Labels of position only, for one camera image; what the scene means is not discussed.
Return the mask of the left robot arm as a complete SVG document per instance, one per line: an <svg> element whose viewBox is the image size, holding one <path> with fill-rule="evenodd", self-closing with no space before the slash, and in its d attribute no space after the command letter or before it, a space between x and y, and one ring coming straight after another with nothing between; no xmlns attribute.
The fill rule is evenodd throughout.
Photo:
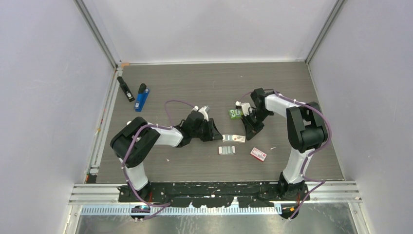
<svg viewBox="0 0 413 234"><path fill-rule="evenodd" d="M192 139L202 142L222 140L214 120L200 111L191 111L177 125L166 127L136 117L110 141L110 147L121 162L121 169L131 188L131 196L138 202L150 194L150 182L144 169L144 160L156 145L182 148Z"/></svg>

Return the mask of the white staple box sleeve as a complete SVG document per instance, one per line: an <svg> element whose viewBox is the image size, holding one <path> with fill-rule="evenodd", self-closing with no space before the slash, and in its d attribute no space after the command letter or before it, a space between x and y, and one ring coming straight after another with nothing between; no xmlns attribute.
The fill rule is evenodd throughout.
<svg viewBox="0 0 413 234"><path fill-rule="evenodd" d="M233 135L232 140L234 142L245 143L246 138L245 138L245 136L241 136L241 135Z"/></svg>

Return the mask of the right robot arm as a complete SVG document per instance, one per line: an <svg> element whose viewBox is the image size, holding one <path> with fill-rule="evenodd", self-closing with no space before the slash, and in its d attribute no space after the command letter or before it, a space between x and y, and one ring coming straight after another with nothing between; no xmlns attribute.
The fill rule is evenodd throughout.
<svg viewBox="0 0 413 234"><path fill-rule="evenodd" d="M264 128L268 116L278 114L286 119L287 137L292 147L285 169L276 186L276 195L283 200L301 197L305 190L305 172L316 152L331 141L331 128L316 102L300 102L271 89L255 89L249 93L253 104L235 103L242 112L241 121L246 140Z"/></svg>

